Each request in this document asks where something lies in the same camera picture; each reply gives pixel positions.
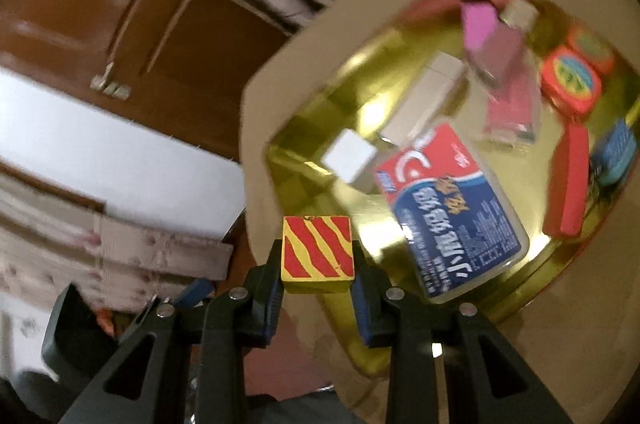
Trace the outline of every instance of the door handle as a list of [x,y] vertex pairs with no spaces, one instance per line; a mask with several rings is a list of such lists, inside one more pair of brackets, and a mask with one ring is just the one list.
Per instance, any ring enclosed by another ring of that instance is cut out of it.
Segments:
[[107,64],[104,74],[96,74],[91,80],[90,87],[92,90],[102,92],[106,96],[125,101],[131,95],[131,87],[111,81],[113,73],[113,61]]

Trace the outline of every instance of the orange object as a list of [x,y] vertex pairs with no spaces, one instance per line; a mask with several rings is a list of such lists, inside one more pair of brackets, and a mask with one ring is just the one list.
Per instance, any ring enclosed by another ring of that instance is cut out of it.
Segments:
[[566,42],[600,75],[611,74],[616,66],[616,55],[610,45],[584,26],[573,26],[567,34]]
[[569,119],[584,119],[600,99],[602,83],[585,60],[560,47],[542,65],[542,91]]
[[101,308],[94,311],[94,313],[95,320],[98,322],[98,325],[100,325],[100,328],[113,338],[115,336],[113,312],[108,308]]
[[345,292],[354,279],[349,217],[284,217],[280,277],[287,292]]

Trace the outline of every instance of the gold tray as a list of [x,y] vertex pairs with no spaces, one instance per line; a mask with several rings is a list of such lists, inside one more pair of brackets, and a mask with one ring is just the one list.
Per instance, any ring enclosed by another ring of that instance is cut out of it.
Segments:
[[[527,43],[542,58],[564,40],[572,19],[546,0],[529,1],[538,8],[540,17]],[[409,5],[336,71],[335,79],[273,138],[266,160],[284,214],[349,215],[370,258],[385,269],[394,284],[422,296],[404,236],[383,196],[354,190],[336,180],[321,164],[322,154],[343,128],[351,128],[376,146],[383,146],[377,130],[434,53],[441,50],[464,57],[459,11],[420,22],[408,21],[414,9]],[[453,117],[456,127],[469,138],[478,124],[478,98],[483,93],[469,80],[442,111]],[[618,55],[613,74],[603,80],[602,97],[585,122],[590,144],[620,117],[626,117],[638,134],[640,123],[634,105],[639,96],[638,75]],[[547,102],[543,102],[540,127],[536,143],[528,149],[475,144],[500,181],[530,240],[529,252],[521,262],[451,302],[471,301],[496,323],[526,305],[571,263],[609,213],[618,193],[592,195],[579,238],[560,241],[544,235],[548,165],[562,132],[562,119]],[[522,175],[523,169],[527,170],[526,176]],[[319,298],[357,369],[369,376],[385,375],[389,351],[364,346],[349,293]]]

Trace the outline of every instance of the blue object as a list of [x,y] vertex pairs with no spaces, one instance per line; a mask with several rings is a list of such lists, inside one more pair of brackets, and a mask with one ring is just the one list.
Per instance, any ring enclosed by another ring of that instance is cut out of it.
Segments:
[[633,161],[638,143],[623,119],[596,143],[590,156],[591,173],[600,186],[617,184]]
[[216,285],[207,278],[197,278],[173,301],[175,308],[188,309],[196,306],[216,289]]

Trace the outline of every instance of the rainbow label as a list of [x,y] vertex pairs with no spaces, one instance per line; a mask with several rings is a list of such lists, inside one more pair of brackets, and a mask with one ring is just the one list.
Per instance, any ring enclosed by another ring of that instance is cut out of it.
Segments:
[[287,292],[349,290],[354,279],[349,217],[284,217],[280,276]]
[[588,100],[593,96],[591,72],[572,56],[554,59],[554,73],[558,83],[574,98]]

